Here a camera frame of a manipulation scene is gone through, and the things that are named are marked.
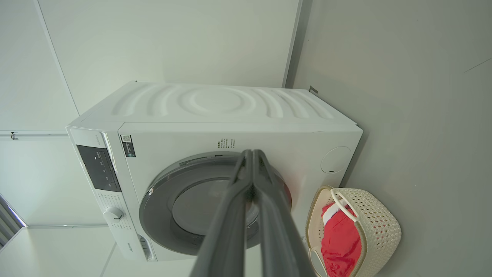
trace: white laundry basket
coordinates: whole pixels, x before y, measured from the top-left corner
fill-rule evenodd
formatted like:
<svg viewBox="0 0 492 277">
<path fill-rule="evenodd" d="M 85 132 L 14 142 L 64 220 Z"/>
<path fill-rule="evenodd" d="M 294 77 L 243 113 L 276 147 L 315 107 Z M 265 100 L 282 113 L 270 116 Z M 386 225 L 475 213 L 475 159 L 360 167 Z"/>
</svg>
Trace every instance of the white laundry basket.
<svg viewBox="0 0 492 277">
<path fill-rule="evenodd" d="M 345 199 L 357 217 L 340 204 L 341 198 Z M 319 272 L 319 266 L 313 265 L 320 277 L 327 276 L 321 254 L 321 240 L 325 232 L 321 213 L 323 207 L 331 203 L 336 203 L 354 221 L 361 237 L 361 255 L 350 277 L 373 277 L 395 252 L 401 239 L 400 225 L 388 209 L 365 190 L 320 187 L 311 204 L 306 224 L 306 239 L 311 262 L 313 258 L 319 259 L 317 262 L 320 262 L 325 270 Z"/>
</svg>

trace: sticker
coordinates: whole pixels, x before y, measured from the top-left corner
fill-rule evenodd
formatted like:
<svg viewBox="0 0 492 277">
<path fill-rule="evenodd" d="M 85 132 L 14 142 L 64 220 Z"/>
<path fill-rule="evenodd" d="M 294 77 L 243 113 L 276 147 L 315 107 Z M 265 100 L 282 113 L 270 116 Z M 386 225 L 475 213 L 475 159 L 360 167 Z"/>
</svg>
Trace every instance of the sticker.
<svg viewBox="0 0 492 277">
<path fill-rule="evenodd" d="M 235 138 L 222 138 L 217 141 L 217 148 L 235 148 L 236 139 Z"/>
<path fill-rule="evenodd" d="M 123 151 L 125 153 L 125 156 L 130 157 L 130 158 L 136 157 L 135 149 L 133 148 L 133 143 L 131 141 L 131 136 L 130 135 L 121 135 L 121 138 L 122 138 Z"/>
</svg>

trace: white washing machine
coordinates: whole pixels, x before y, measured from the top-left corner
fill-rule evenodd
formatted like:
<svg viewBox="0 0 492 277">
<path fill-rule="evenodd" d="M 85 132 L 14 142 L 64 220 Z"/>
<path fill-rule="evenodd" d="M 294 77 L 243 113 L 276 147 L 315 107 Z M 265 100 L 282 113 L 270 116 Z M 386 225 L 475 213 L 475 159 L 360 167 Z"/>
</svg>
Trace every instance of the white washing machine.
<svg viewBox="0 0 492 277">
<path fill-rule="evenodd" d="M 193 258 L 238 155 L 261 149 L 301 236 L 319 186 L 338 187 L 362 130 L 306 90 L 130 82 L 67 127 L 127 259 Z M 247 208 L 247 245 L 259 243 Z"/>
</svg>

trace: washing machine door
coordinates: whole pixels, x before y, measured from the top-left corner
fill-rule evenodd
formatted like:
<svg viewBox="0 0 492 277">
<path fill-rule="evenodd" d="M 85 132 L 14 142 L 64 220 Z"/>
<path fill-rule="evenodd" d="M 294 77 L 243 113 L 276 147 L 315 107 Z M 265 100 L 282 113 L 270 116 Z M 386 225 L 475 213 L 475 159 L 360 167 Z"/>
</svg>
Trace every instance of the washing machine door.
<svg viewBox="0 0 492 277">
<path fill-rule="evenodd" d="M 140 223 L 147 235 L 169 250 L 196 255 L 225 193 L 240 153 L 195 155 L 163 170 L 140 205 Z M 285 196 L 290 192 L 277 173 Z M 253 197 L 246 207 L 246 244 L 260 243 L 259 208 Z"/>
</svg>

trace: red fabric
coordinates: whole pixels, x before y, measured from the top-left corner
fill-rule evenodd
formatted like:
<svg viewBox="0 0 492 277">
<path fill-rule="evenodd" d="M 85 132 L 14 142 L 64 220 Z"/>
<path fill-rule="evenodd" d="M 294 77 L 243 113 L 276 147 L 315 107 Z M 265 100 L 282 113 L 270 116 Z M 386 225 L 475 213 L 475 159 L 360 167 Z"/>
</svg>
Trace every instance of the red fabric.
<svg viewBox="0 0 492 277">
<path fill-rule="evenodd" d="M 331 205 L 323 207 L 322 215 Z M 348 205 L 345 208 L 355 216 Z M 321 240 L 321 254 L 328 276 L 350 276 L 361 256 L 361 251 L 361 237 L 354 222 L 339 210 L 326 223 L 325 235 Z"/>
</svg>

